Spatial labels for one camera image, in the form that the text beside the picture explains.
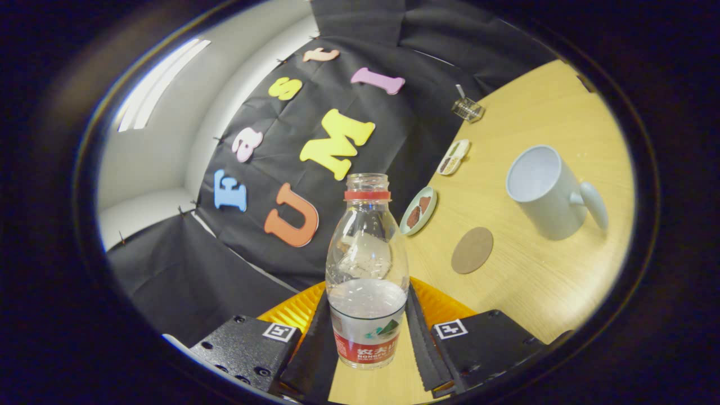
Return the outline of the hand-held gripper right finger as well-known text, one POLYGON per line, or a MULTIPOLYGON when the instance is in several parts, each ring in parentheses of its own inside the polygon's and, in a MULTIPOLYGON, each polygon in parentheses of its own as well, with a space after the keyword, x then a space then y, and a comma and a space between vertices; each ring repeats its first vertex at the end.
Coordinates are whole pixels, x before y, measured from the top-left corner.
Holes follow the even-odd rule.
POLYGON ((434 397, 493 389, 548 351, 501 310, 478 313, 416 278, 406 313, 422 386, 434 397))

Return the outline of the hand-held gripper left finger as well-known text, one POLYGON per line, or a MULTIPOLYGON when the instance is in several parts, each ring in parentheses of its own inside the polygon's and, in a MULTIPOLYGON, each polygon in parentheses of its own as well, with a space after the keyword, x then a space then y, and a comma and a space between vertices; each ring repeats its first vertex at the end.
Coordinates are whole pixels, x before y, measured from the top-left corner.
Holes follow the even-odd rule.
POLYGON ((326 287, 309 287, 258 317, 232 316, 188 351, 244 387, 298 402, 327 402, 339 357, 326 287))

